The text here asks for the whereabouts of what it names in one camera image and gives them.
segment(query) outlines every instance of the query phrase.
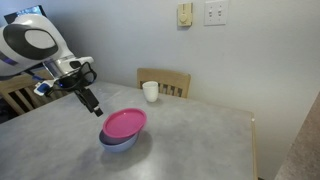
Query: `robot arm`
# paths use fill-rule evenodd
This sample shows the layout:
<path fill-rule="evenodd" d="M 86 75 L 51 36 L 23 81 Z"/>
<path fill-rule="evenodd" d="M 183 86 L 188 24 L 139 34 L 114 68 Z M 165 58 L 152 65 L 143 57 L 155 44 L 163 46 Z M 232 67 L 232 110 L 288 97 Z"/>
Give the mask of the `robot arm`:
<path fill-rule="evenodd" d="M 99 102 L 86 86 L 96 73 L 92 57 L 76 58 L 65 40 L 44 16 L 27 14 L 0 28 L 0 79 L 7 79 L 42 63 L 54 80 L 37 84 L 39 95 L 50 91 L 72 91 L 90 112 L 102 115 Z"/>

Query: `wooden chair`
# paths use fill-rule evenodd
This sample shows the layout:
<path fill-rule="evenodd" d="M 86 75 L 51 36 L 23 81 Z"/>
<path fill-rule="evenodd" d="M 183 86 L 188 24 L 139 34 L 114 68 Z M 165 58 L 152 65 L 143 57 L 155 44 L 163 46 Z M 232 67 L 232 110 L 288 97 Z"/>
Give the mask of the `wooden chair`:
<path fill-rule="evenodd" d="M 139 68 L 137 70 L 137 87 L 142 89 L 142 84 L 147 81 L 159 83 L 159 93 L 187 98 L 191 76 L 162 69 Z"/>
<path fill-rule="evenodd" d="M 40 70 L 35 74 L 45 79 L 53 79 L 46 70 Z M 52 93 L 50 97 L 38 96 L 33 92 L 36 83 L 37 82 L 28 74 L 15 76 L 12 79 L 0 82 L 0 94 L 19 115 L 67 94 L 66 92 L 56 91 Z"/>

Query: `white wall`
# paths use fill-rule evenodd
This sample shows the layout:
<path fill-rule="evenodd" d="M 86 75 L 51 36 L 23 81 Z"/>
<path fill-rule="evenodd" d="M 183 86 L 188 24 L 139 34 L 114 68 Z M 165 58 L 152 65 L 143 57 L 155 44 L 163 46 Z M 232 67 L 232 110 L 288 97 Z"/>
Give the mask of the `white wall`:
<path fill-rule="evenodd" d="M 228 24 L 204 27 L 198 0 L 189 29 L 176 26 L 178 2 L 4 0 L 0 12 L 42 4 L 102 80 L 134 87 L 138 67 L 189 72 L 191 99 L 255 113 L 259 174 L 273 179 L 320 90 L 320 1 L 230 0 Z"/>

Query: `gray bowl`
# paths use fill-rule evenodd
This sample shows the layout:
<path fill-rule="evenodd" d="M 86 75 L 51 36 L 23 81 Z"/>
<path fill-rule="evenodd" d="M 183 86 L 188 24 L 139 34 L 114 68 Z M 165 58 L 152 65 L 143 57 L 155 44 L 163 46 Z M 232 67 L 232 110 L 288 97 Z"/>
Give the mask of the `gray bowl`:
<path fill-rule="evenodd" d="M 134 135 L 129 136 L 129 137 L 125 137 L 125 138 L 112 138 L 108 135 L 106 135 L 103 130 L 101 130 L 100 132 L 100 141 L 103 144 L 108 144 L 108 145 L 117 145 L 117 144 L 121 144 L 124 143 L 126 141 L 128 141 L 129 139 L 131 139 Z"/>
<path fill-rule="evenodd" d="M 115 153 L 115 152 L 123 152 L 123 151 L 126 151 L 129 148 L 131 148 L 134 145 L 134 143 L 137 141 L 139 133 L 136 133 L 129 140 L 127 140 L 121 144 L 105 144 L 105 143 L 103 143 L 102 138 L 104 135 L 105 134 L 103 133 L 103 131 L 100 132 L 99 140 L 101 142 L 101 145 L 104 147 L 104 149 L 106 151 Z"/>

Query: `gray table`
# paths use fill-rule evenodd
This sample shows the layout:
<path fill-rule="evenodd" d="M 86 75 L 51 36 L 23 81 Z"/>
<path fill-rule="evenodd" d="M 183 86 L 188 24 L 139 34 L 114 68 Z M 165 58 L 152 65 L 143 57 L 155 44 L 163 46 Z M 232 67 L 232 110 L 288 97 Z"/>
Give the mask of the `gray table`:
<path fill-rule="evenodd" d="M 251 113 L 97 82 L 95 117 L 74 94 L 0 125 L 0 179 L 250 180 Z M 104 152 L 98 140 L 114 111 L 144 110 L 148 122 L 130 150 Z"/>

